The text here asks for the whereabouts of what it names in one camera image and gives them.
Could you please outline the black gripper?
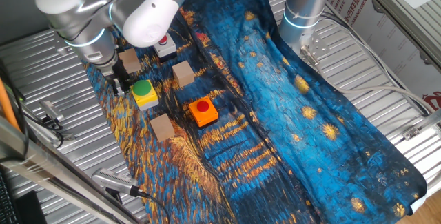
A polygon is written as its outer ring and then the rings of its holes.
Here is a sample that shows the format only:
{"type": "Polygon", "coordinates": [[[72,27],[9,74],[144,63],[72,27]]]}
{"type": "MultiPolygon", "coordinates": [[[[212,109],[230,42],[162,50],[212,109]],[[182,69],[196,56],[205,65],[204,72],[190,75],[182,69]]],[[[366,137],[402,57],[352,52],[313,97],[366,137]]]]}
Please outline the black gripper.
{"type": "Polygon", "coordinates": [[[127,94],[130,89],[130,76],[127,73],[122,60],[117,59],[111,67],[111,80],[113,80],[112,87],[115,96],[123,96],[127,94]]]}

